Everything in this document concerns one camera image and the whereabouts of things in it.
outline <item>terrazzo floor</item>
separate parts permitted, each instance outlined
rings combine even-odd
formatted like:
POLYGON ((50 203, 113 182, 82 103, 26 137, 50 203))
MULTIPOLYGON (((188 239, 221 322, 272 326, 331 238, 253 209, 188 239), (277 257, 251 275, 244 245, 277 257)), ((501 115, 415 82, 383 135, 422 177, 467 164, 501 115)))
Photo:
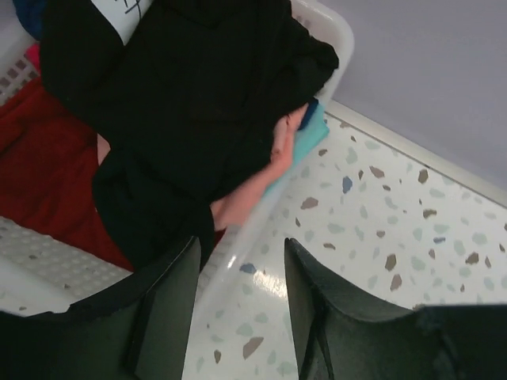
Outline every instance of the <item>terrazzo floor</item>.
POLYGON ((297 379, 284 239, 406 308, 507 301, 507 210, 330 117, 222 299, 193 322, 183 379, 297 379))

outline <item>light blue fabric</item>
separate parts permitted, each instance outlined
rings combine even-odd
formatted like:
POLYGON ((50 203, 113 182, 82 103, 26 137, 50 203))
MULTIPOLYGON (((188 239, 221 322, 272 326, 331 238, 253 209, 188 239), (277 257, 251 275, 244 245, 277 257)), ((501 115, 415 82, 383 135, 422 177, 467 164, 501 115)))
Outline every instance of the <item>light blue fabric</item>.
MULTIPOLYGON (((292 168, 298 165, 301 160, 303 160, 303 158, 305 158, 329 133, 330 129, 324 122, 324 107, 319 104, 315 109, 308 126, 302 131, 297 132, 297 135, 295 136, 292 168)), ((266 189, 264 195, 276 186, 280 180, 281 178, 277 182, 271 184, 271 186, 266 189)))

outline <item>black garment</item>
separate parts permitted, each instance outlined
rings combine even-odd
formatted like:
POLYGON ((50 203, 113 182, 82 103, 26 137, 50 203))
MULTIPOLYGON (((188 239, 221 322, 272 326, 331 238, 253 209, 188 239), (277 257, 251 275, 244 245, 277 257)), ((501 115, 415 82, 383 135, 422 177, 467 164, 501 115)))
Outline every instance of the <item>black garment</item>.
POLYGON ((273 127, 337 68, 288 0, 154 0, 127 47, 90 0, 49 0, 46 89, 112 150, 93 194, 135 267, 175 238, 212 250, 209 204, 269 162, 273 127))

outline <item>wall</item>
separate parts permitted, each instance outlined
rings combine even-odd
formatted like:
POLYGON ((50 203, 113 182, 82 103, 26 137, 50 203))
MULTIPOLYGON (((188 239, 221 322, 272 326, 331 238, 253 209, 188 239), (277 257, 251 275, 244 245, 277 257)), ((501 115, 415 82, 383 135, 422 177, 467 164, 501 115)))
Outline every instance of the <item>wall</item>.
POLYGON ((356 37, 335 99, 507 190, 507 2, 319 1, 356 37))

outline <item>red cloth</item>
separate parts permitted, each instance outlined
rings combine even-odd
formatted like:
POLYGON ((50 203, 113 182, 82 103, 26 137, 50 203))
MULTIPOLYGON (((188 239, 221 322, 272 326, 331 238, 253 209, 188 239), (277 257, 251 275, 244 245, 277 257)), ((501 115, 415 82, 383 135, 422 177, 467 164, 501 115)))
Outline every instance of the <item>red cloth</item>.
POLYGON ((95 211, 97 167, 97 133, 39 78, 0 108, 0 215, 131 271, 95 211))

